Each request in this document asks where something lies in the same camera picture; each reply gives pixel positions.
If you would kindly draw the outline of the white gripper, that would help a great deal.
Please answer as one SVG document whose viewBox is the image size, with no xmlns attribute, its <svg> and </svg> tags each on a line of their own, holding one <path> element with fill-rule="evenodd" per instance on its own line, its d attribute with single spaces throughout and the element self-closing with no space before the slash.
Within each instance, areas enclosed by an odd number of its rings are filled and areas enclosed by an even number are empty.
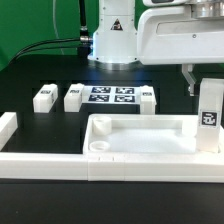
<svg viewBox="0 0 224 224">
<path fill-rule="evenodd" d="M 183 64 L 193 96 L 193 64 L 224 63 L 224 19 L 194 19 L 189 5 L 148 9 L 138 23 L 137 55 L 144 65 Z"/>
</svg>

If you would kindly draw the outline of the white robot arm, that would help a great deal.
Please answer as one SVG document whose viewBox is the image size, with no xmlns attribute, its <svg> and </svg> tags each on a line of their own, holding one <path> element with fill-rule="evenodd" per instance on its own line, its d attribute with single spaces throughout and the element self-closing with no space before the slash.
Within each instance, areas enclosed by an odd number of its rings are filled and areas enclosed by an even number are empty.
<svg viewBox="0 0 224 224">
<path fill-rule="evenodd" d="M 99 0 L 99 26 L 88 59 L 106 69 L 180 64 L 190 85 L 193 66 L 224 63 L 224 0 Z"/>
</svg>

